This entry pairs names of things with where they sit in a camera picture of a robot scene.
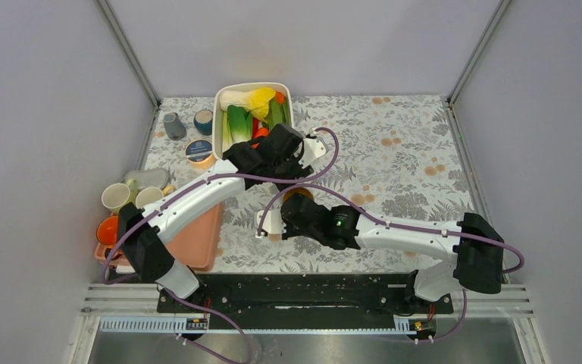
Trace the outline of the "light green mug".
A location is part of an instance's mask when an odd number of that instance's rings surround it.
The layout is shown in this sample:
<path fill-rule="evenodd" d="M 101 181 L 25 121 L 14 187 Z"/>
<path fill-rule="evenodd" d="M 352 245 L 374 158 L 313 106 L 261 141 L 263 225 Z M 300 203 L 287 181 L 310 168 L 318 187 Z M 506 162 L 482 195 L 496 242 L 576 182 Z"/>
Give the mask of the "light green mug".
<path fill-rule="evenodd" d="M 108 186 L 101 195 L 102 205 L 112 214 L 118 212 L 127 204 L 134 204 L 139 192 L 138 183 L 134 179 Z"/>

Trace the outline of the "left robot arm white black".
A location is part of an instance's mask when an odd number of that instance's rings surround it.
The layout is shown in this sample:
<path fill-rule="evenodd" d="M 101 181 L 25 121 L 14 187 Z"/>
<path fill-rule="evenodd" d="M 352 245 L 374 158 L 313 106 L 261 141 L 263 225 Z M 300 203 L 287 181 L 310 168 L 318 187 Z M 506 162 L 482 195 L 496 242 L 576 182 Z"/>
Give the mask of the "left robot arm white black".
<path fill-rule="evenodd" d="M 267 135 L 234 143 L 204 174 L 177 192 L 137 208 L 124 206 L 119 217 L 120 249 L 142 283 L 167 288 L 188 312 L 202 307 L 205 292 L 191 268 L 167 245 L 191 222 L 225 199 L 264 182 L 306 181 L 311 163 L 327 147 L 316 136 L 278 124 Z"/>

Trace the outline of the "orange mug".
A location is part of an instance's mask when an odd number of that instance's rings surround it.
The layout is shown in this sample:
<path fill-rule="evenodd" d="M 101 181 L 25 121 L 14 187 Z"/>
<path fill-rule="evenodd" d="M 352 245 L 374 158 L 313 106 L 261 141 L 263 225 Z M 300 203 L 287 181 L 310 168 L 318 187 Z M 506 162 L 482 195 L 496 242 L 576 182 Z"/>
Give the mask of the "orange mug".
<path fill-rule="evenodd" d="M 96 231 L 98 242 L 104 246 L 115 245 L 117 243 L 117 226 L 118 217 L 116 215 L 112 215 L 102 221 Z"/>

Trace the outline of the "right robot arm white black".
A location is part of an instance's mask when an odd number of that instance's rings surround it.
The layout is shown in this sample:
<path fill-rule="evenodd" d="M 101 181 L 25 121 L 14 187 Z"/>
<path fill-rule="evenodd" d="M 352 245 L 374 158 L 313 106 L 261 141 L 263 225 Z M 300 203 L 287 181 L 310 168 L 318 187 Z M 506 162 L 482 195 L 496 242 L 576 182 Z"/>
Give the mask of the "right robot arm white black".
<path fill-rule="evenodd" d="M 461 221 L 384 218 L 353 206 L 331 209 L 293 194 L 281 207 L 284 237 L 307 237 L 334 250 L 392 249 L 438 261 L 413 271 L 404 292 L 406 306 L 423 312 L 442 296 L 461 289 L 497 294 L 502 287 L 503 238 L 481 215 Z"/>

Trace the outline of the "grey mug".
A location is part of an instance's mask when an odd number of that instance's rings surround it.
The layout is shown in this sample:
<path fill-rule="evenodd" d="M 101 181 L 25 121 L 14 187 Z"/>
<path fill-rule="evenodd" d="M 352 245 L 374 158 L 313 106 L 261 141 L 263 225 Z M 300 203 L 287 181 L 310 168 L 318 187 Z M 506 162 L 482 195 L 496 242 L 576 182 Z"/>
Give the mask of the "grey mug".
<path fill-rule="evenodd" d="M 176 112 L 165 113 L 163 116 L 163 125 L 170 140 L 178 141 L 186 138 L 186 127 Z"/>

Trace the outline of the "yellow mug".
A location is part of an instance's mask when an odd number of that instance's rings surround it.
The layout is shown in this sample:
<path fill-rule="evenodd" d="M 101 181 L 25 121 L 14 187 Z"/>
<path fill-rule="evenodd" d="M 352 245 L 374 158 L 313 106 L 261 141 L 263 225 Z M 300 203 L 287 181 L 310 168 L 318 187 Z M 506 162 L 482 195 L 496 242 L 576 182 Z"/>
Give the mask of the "yellow mug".
<path fill-rule="evenodd" d="M 146 187 L 145 189 L 138 192 L 135 199 L 135 206 L 138 209 L 146 207 L 148 204 L 157 202 L 164 197 L 168 196 L 176 189 L 173 185 L 167 185 L 164 188 L 158 187 Z"/>

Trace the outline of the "light blue glazed mug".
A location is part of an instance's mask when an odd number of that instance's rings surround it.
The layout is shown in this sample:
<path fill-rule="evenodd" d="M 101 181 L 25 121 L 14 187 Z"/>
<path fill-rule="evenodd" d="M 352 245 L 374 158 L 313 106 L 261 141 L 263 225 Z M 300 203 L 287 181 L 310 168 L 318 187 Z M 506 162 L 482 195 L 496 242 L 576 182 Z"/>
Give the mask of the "light blue glazed mug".
<path fill-rule="evenodd" d="M 311 191 L 309 191 L 308 189 L 304 188 L 304 187 L 299 187 L 299 188 L 294 188 L 292 190 L 287 191 L 284 196 L 283 196 L 283 201 L 287 201 L 290 197 L 294 196 L 294 195 L 302 195 L 302 196 L 306 196 L 308 197 L 310 200 L 314 199 L 313 194 L 311 193 Z"/>

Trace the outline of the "dark blue mug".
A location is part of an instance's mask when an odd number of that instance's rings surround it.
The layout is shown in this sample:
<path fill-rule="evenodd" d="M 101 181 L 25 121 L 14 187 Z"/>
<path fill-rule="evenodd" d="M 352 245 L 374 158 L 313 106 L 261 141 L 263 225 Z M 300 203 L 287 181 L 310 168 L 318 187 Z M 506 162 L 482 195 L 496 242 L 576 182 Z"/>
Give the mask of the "dark blue mug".
<path fill-rule="evenodd" d="M 213 131 L 213 120 L 213 112 L 208 109 L 202 109 L 194 115 L 193 124 L 201 135 L 210 136 Z"/>

